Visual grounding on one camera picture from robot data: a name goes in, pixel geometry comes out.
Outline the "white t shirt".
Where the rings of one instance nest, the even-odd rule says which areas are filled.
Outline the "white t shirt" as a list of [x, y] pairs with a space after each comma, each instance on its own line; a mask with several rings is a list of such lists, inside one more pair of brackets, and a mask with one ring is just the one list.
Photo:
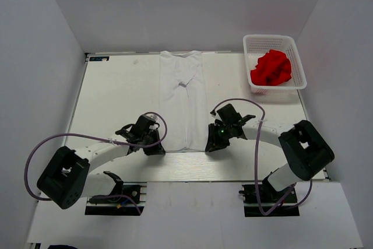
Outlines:
[[200, 51], [160, 53], [159, 113], [168, 127], [167, 152], [205, 150], [208, 111]]

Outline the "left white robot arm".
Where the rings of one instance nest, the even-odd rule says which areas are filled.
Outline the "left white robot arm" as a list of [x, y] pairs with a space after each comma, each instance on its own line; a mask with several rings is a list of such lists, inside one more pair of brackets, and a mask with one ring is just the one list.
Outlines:
[[37, 188], [61, 209], [68, 209], [80, 198], [94, 202], [124, 200], [136, 206], [124, 193], [124, 182], [111, 171], [95, 170], [120, 157], [142, 150], [144, 154], [164, 155], [159, 126], [164, 118], [155, 113], [142, 114], [134, 124], [117, 130], [110, 138], [94, 138], [95, 144], [79, 149], [60, 147], [37, 181]]

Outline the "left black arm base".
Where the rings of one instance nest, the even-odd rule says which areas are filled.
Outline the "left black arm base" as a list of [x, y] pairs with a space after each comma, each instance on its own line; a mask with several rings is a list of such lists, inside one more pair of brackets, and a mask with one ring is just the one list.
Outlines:
[[130, 183], [115, 187], [108, 195], [87, 199], [87, 216], [140, 216], [146, 203], [147, 184]]

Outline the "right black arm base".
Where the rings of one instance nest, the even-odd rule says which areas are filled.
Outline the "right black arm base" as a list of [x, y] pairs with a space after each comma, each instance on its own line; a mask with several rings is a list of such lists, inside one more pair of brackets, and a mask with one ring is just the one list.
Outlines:
[[[287, 188], [281, 192], [271, 192], [261, 184], [258, 187], [264, 212], [268, 212], [288, 190]], [[267, 216], [262, 215], [259, 210], [254, 184], [243, 185], [242, 190], [239, 191], [239, 195], [243, 198], [244, 216], [246, 218], [296, 217], [300, 215], [299, 208], [296, 206], [298, 198], [295, 190], [292, 190], [285, 199], [282, 199], [278, 206]]]

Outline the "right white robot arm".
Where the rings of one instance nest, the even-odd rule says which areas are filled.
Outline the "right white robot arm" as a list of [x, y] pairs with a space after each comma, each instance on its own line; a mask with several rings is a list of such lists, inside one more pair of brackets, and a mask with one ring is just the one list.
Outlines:
[[230, 103], [212, 110], [211, 115], [214, 122], [208, 126], [206, 153], [225, 149], [232, 138], [255, 140], [255, 157], [261, 141], [282, 149], [287, 163], [266, 176], [260, 185], [269, 201], [278, 201], [289, 186], [309, 181], [335, 159], [333, 150], [307, 120], [286, 131], [281, 125], [265, 126], [265, 121], [254, 115], [242, 116]]

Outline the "red t shirt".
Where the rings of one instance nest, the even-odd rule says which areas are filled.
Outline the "red t shirt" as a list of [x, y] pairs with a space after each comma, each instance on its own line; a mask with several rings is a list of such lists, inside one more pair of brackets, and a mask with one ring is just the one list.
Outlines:
[[278, 86], [288, 82], [292, 78], [291, 73], [291, 62], [286, 54], [278, 50], [269, 50], [258, 58], [250, 77], [252, 83], [257, 86]]

